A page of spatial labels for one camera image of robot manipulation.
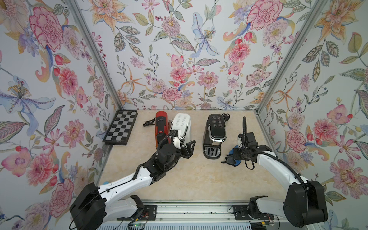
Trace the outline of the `blue grey cleaning cloth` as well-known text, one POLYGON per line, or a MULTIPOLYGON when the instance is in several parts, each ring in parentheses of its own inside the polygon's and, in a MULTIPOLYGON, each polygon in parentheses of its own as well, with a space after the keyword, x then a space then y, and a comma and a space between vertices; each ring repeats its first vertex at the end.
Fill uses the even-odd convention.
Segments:
POLYGON ((222 164, 227 164, 227 165, 231 165, 233 167, 237 167, 240 165, 241 161, 240 160, 235 160, 234 159, 234 153, 238 150, 239 145, 236 145, 230 152, 228 155, 226 155, 225 159, 221 162, 222 164))

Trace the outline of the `white coffee machine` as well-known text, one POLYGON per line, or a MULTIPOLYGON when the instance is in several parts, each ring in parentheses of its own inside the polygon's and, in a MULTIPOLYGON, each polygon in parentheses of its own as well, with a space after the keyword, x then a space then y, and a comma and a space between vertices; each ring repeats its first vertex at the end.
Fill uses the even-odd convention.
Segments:
POLYGON ((186 145, 191 141, 191 116, 185 113, 176 114, 172 121, 171 130, 177 130, 182 144, 186 145))

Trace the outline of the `red coffee machine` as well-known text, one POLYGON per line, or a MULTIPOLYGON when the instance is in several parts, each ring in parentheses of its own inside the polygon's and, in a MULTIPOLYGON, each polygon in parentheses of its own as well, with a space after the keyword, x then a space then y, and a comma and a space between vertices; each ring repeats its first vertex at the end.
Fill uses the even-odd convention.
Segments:
POLYGON ((166 135, 169 134, 168 115, 165 111, 159 111, 156 113, 155 119, 155 139, 156 148, 159 147, 159 143, 166 135))

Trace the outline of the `black coffee machine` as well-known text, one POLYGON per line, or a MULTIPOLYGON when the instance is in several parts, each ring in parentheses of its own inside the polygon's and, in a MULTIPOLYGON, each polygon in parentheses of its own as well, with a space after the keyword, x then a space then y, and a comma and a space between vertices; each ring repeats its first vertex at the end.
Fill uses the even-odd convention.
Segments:
POLYGON ((208 116, 203 135, 203 154, 205 158, 216 160, 221 156, 221 145, 226 140, 225 117, 221 114, 208 116))

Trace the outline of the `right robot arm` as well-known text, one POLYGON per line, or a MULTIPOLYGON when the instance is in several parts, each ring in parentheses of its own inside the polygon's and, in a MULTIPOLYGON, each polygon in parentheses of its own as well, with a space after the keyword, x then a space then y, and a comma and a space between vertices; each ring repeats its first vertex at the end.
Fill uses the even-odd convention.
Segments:
POLYGON ((270 214, 283 217, 294 227, 322 223, 328 220, 324 188, 317 181, 310 181, 281 160, 266 145, 259 145, 253 133, 247 131, 247 120, 242 119, 242 133, 234 149, 236 161, 250 163, 251 170, 258 164, 265 168, 286 189, 285 200, 271 199, 266 195, 250 198, 248 213, 251 218, 270 214))

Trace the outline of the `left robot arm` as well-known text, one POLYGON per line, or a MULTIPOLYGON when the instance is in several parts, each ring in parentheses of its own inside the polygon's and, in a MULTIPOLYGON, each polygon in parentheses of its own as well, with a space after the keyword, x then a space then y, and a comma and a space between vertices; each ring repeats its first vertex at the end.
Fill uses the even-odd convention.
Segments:
POLYGON ((71 230, 96 230, 103 223, 118 218, 137 219, 144 210, 136 190, 158 182, 181 158, 193 156, 196 141, 185 142, 171 131, 158 144, 156 152, 136 171, 109 184, 86 185, 70 207, 71 230))

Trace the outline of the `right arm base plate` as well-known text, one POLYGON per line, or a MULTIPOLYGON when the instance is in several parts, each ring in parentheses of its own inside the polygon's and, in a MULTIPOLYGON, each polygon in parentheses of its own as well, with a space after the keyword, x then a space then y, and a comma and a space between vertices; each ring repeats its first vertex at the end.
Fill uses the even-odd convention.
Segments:
POLYGON ((271 221, 274 220, 275 217, 270 214, 263 214, 256 211, 251 210, 248 205, 232 205, 228 212, 233 214, 235 220, 262 220, 262 221, 271 221))

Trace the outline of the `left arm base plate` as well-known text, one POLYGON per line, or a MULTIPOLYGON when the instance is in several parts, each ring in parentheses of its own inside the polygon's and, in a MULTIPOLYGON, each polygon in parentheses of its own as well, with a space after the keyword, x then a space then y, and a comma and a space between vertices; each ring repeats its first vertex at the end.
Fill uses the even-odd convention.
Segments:
POLYGON ((144 208, 139 208, 137 212, 133 214, 132 217, 118 218, 117 220, 151 221, 151 220, 156 220, 156 215, 157 215, 157 205, 145 205, 144 208))

